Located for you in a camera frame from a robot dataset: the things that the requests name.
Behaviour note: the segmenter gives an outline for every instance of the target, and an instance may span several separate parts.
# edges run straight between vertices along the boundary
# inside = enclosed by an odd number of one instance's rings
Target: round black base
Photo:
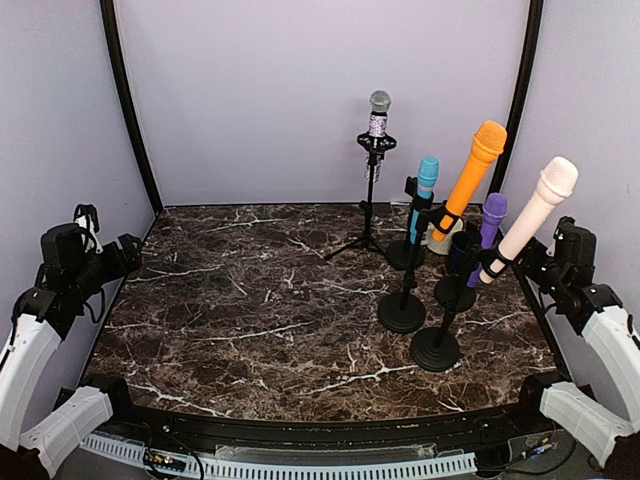
[[[453,296],[456,293],[456,283],[458,277],[444,277],[438,283],[433,291],[433,296],[436,302],[442,307],[446,307],[450,300],[453,300]],[[466,312],[476,303],[476,290],[469,288],[465,285],[462,291],[462,297],[456,307],[456,312]]]
[[[395,242],[391,242],[387,249],[384,252],[384,256],[387,257],[387,260],[391,264],[393,268],[396,270],[406,270],[409,267],[409,253],[411,249],[405,252],[404,250],[404,240],[396,240]],[[418,258],[416,259],[416,264],[413,268],[420,268],[424,263],[424,248],[420,247],[418,251]]]
[[[453,367],[460,358],[460,345],[456,337],[447,332],[440,348],[433,345],[439,327],[420,330],[411,340],[411,357],[416,364],[430,372],[444,372]]]
[[[411,333],[418,330],[427,318],[427,310],[418,298],[409,294],[407,308],[400,310],[401,292],[391,293],[378,304],[378,320],[395,333]]]

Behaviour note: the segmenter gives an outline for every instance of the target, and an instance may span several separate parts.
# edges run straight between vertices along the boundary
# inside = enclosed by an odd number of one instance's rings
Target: orange microphone
[[[506,141],[507,131],[499,123],[484,122],[478,129],[478,133],[473,137],[469,160],[458,178],[458,183],[456,183],[451,197],[447,200],[449,213],[458,216],[464,213],[487,170],[504,150]],[[453,218],[445,215],[440,222],[440,227],[447,229],[451,225],[453,225]],[[436,242],[442,242],[445,238],[446,235],[438,229],[433,231],[433,239]]]

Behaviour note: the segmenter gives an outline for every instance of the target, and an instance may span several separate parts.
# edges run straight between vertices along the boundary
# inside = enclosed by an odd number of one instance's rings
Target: white wall
[[[531,87],[504,193],[513,223],[539,170],[555,155],[580,170],[574,195],[538,238],[549,243],[558,219],[576,218],[598,237],[596,283],[609,284],[640,315],[640,3],[546,2]],[[623,413],[599,359],[564,318],[551,318],[575,379]]]
[[[393,99],[378,201],[420,159],[450,193],[483,121],[505,123],[528,2],[119,0],[133,95],[168,205],[359,201],[368,98]],[[488,180],[476,200],[484,199]]]
[[[98,1],[0,2],[0,202],[2,339],[16,298],[33,286],[40,236],[71,221],[77,203],[96,205],[105,243],[144,235],[152,221]],[[78,319],[45,370],[27,427],[51,411],[61,386],[75,386],[97,331]]]

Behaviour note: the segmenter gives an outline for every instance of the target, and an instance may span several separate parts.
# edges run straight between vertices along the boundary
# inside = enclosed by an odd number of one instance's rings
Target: brown marble tabletop
[[[479,223],[479,210],[468,218]],[[382,245],[406,206],[376,205]],[[554,367],[509,271],[452,327],[462,357],[428,373],[412,335],[386,331],[379,299],[403,272],[381,255],[322,256],[362,229],[355,205],[178,207],[161,214],[144,267],[116,300],[88,372],[123,376],[138,405],[253,420],[347,421],[463,412],[517,401],[524,377]],[[443,309],[444,257],[427,255],[414,294],[425,326]]]

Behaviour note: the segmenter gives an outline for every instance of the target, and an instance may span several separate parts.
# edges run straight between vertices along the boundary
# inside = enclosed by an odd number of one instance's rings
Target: white perforated rail
[[[93,433],[87,437],[81,448],[121,463],[144,468],[142,463],[144,445],[140,442]],[[199,477],[198,464],[192,457],[171,454],[187,462],[187,469],[182,473],[183,477]],[[200,459],[205,469],[205,478],[208,479],[423,480],[451,477],[476,471],[473,453],[402,463],[318,467],[239,463],[216,460],[206,456],[202,456]]]

